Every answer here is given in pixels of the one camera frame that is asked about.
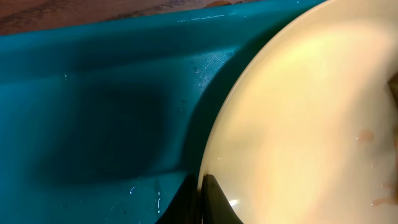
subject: blue tray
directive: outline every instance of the blue tray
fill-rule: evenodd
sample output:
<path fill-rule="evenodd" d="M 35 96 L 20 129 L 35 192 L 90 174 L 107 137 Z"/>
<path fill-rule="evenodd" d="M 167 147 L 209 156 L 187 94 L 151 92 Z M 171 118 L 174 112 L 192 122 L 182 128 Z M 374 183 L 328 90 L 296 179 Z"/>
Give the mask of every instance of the blue tray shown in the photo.
<path fill-rule="evenodd" d="M 320 2 L 0 37 L 0 223 L 154 223 L 246 65 Z"/>

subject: brown wooden surface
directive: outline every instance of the brown wooden surface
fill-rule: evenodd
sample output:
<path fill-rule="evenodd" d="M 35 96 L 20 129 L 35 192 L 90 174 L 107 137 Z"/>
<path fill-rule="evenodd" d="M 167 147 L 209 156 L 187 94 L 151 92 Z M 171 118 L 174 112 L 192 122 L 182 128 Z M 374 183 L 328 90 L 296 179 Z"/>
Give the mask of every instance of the brown wooden surface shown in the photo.
<path fill-rule="evenodd" d="M 258 0 L 0 0 L 0 35 Z"/>

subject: cream-colored plate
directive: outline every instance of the cream-colored plate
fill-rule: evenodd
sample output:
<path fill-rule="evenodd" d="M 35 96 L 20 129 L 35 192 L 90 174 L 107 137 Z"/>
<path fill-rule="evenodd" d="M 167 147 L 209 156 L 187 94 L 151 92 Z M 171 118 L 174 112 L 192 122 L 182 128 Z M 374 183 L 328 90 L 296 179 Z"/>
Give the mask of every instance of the cream-colored plate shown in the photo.
<path fill-rule="evenodd" d="M 329 0 L 279 32 L 225 101 L 201 164 L 244 223 L 398 223 L 398 1 Z"/>

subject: white plate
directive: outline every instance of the white plate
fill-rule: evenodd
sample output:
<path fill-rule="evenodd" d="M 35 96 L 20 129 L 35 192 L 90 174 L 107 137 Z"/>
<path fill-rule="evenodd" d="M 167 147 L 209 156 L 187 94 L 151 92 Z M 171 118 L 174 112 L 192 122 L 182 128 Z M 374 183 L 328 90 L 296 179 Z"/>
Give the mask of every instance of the white plate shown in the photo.
<path fill-rule="evenodd" d="M 398 223 L 398 207 L 371 206 L 396 179 L 387 81 L 397 71 L 397 0 L 313 8 L 231 90 L 199 187 L 213 174 L 244 223 Z"/>

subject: wooden table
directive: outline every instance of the wooden table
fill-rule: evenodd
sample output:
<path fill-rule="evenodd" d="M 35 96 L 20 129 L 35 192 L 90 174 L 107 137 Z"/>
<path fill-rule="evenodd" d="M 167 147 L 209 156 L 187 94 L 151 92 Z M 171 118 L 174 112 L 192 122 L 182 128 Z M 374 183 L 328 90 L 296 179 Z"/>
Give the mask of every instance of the wooden table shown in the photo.
<path fill-rule="evenodd" d="M 0 35 L 259 0 L 0 0 Z"/>

